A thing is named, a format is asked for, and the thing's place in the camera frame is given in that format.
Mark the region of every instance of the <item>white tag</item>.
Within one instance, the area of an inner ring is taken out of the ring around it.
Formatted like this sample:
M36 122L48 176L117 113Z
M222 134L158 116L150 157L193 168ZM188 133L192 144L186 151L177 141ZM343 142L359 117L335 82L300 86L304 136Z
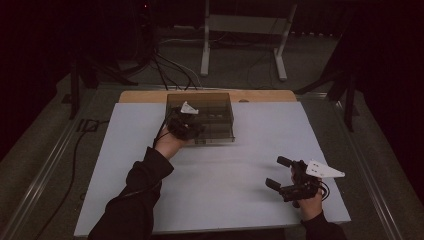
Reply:
M309 162L308 167L306 168L306 174L319 178L334 178L345 176L344 172L340 172L334 168L331 168L314 160L311 160Z
M187 101L185 101L183 106L181 107L181 112L188 114L199 114L199 110L192 108L190 105L188 105Z

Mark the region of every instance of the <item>clear plastic box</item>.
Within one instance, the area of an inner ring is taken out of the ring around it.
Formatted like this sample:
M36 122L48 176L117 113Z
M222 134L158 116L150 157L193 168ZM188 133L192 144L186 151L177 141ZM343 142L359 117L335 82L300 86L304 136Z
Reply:
M234 116L228 93L184 93L168 94L166 116L173 108L186 102L199 113L193 115L195 121L205 127L195 144L234 142Z

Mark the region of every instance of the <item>white tabletop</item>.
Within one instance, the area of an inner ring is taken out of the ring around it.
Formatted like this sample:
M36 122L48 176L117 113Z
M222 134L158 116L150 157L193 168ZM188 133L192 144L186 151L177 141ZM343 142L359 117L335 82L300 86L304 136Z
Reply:
M272 178L292 185L278 156L326 164L301 103L232 103L235 142L188 146L171 160L154 209L155 233L269 228L300 223L299 210L265 186ZM86 236L106 203L125 186L133 163L142 160L165 114L163 103L118 103L93 172L75 236ZM333 179L324 201L326 218L350 221Z

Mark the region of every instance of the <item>metal stand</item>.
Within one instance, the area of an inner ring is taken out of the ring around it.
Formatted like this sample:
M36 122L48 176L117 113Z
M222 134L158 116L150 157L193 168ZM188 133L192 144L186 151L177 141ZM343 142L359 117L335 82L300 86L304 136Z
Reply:
M99 82L96 78L96 74L92 68L109 75L117 82L126 86L137 86L138 83L131 82L128 79L122 77L118 73L113 72L106 66L98 63L89 55L83 54L71 54L71 115L69 119L74 119L80 107L80 96L79 96L79 79L80 76L87 88L97 88Z
M281 34L280 46L274 49L274 57L277 65L278 76L281 81L287 80L286 70L282 53L290 33L291 24L296 12L297 5L293 4L290 8L289 16L286 19L245 17L245 16L227 16L210 14L209 0L205 6L205 39L203 44L202 65L200 75L207 76L209 72L209 31L225 32L243 32L243 33L261 33L261 34Z
M344 92L346 91L344 122L348 127L349 131L353 132L352 116L356 82L356 77L353 73L347 73L345 71L338 70L328 74L327 76L321 77L320 79L309 84L308 86L305 86L293 92L298 95L303 95L331 81L334 81L334 84L328 91L327 98L330 101L339 101L340 98L343 96Z

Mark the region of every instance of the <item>black jacket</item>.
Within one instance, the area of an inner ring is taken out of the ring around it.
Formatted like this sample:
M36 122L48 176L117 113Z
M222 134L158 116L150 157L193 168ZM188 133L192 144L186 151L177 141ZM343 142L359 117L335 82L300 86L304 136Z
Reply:
M156 150L148 147L144 160L135 162L129 171L127 186L109 201L99 222L88 235L89 240L146 240L153 230L153 207L160 197L161 180L173 171L172 165ZM328 223L321 213L301 222L308 240L346 239L343 230Z

